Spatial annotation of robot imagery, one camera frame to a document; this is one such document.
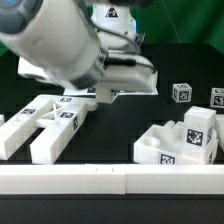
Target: white foam block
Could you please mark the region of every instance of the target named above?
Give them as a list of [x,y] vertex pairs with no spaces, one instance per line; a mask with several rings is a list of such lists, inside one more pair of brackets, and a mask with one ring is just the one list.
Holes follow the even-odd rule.
[[87,165],[86,194],[125,194],[125,173],[116,165]]
[[35,120],[52,110],[50,99],[35,99],[0,128],[0,159],[7,160],[37,130]]
[[30,145],[32,163],[54,164],[82,125],[87,112],[87,104],[66,106]]
[[111,104],[119,96],[119,92],[110,89],[96,89],[96,101]]
[[223,194],[223,172],[222,165],[129,165],[126,166],[126,193]]
[[206,150],[195,150],[183,144],[184,123],[173,127],[153,125],[134,143],[134,161],[141,164],[211,164],[218,146],[214,135]]
[[187,127],[208,131],[214,126],[216,111],[193,106],[184,115],[184,124]]
[[216,115],[216,123],[215,128],[218,132],[219,138],[219,145],[221,146],[222,150],[224,151],[224,114]]
[[0,194],[85,194],[83,165],[3,165]]

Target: stacked blocks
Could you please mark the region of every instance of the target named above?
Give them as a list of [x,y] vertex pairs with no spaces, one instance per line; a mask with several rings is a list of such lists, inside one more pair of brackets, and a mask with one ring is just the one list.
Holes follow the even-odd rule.
[[184,122],[153,125],[134,144],[134,162],[142,164],[211,164],[218,147],[215,111],[192,107]]
[[224,109],[224,89],[212,88],[210,106]]
[[177,103],[191,102],[192,88],[187,83],[173,84],[172,97]]

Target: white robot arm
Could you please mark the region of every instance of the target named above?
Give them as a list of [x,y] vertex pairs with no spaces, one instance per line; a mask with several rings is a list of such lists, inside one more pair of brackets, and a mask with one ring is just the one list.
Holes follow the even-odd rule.
[[83,0],[0,0],[0,40],[22,62],[44,71],[37,80],[69,89],[153,91],[153,65],[138,55],[111,52],[99,29]]

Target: black table surface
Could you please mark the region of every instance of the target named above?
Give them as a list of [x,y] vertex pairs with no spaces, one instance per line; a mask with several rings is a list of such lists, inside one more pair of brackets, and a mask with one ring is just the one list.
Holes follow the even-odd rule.
[[[133,163],[133,143],[152,125],[183,121],[193,105],[209,108],[211,88],[224,88],[224,56],[208,45],[144,45],[142,54],[156,66],[157,96],[119,96],[112,105],[89,112],[56,164]],[[17,75],[18,58],[0,58],[0,114],[10,119],[40,94],[62,95],[63,89]],[[172,84],[192,87],[190,103],[172,99]],[[31,164],[29,144],[9,161]],[[220,147],[215,160],[224,163]],[[222,223],[221,195],[6,195],[0,196],[2,223]]]

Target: white cube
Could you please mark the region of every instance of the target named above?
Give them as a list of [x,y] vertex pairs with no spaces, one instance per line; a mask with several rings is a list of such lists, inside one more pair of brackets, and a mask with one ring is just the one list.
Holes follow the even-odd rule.
[[173,84],[172,97],[177,103],[191,102],[192,88],[187,83]]
[[216,111],[192,107],[184,115],[184,144],[195,149],[206,149],[215,125]]
[[96,88],[96,101],[100,103],[113,103],[118,97],[119,92],[112,91],[110,89]]
[[210,106],[224,109],[224,89],[212,88]]

